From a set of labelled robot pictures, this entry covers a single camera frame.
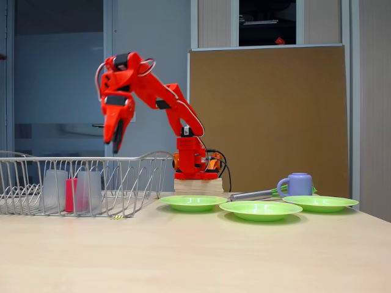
mug handle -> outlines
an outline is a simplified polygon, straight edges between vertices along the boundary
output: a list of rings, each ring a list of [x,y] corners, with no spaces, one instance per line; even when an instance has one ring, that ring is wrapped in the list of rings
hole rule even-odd
[[[284,179],[281,179],[280,182],[277,183],[277,192],[279,193],[279,195],[281,195],[282,197],[286,197],[287,194],[283,193],[281,191],[281,185],[285,182],[289,182],[289,178],[284,178]]]

whisk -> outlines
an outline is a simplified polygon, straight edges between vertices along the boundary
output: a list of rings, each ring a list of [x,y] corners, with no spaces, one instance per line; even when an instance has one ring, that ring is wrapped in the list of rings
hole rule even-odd
[[[288,185],[282,185],[281,191],[284,194],[288,193]],[[312,193],[314,194],[317,192],[317,189],[312,183]],[[237,200],[265,200],[267,198],[271,197],[281,197],[278,192],[277,188],[269,189],[269,190],[259,190],[254,192],[244,192],[242,194],[232,194],[229,198],[230,201],[237,201]]]
[[[277,192],[277,188],[271,189],[271,192],[272,192],[272,197],[281,197],[279,195],[279,193]],[[288,185],[287,184],[284,184],[284,185],[281,186],[281,192],[283,194],[287,194],[288,193]],[[317,189],[315,188],[315,186],[312,183],[312,193],[314,194],[315,192],[317,192]]]

green whisk head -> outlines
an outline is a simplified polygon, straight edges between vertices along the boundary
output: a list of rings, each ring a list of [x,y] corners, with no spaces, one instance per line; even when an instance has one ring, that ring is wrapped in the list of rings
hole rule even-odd
[[[277,192],[277,188],[273,188],[272,190],[272,195],[273,195],[273,197],[281,197],[280,195],[279,195],[279,193]],[[281,192],[283,193],[283,194],[287,194],[288,193],[288,185],[287,184],[284,184],[284,185],[282,185],[281,186]],[[315,186],[313,185],[313,183],[312,183],[312,193],[314,194],[315,192],[317,192],[317,189],[315,188]]]

cabinet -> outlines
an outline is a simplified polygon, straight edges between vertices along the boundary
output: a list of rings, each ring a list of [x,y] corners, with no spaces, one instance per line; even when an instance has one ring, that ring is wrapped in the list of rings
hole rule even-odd
[[[276,36],[286,44],[341,42],[341,0],[191,1],[192,48],[276,45]],[[246,25],[239,15],[279,21]]]
[[[296,44],[296,0],[239,0],[239,46]]]

wooden table surface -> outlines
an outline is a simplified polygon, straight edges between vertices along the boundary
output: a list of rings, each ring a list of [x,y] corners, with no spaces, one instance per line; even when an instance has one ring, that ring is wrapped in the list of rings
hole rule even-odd
[[[0,292],[391,292],[391,224],[353,209],[279,222],[175,212],[0,217]]]

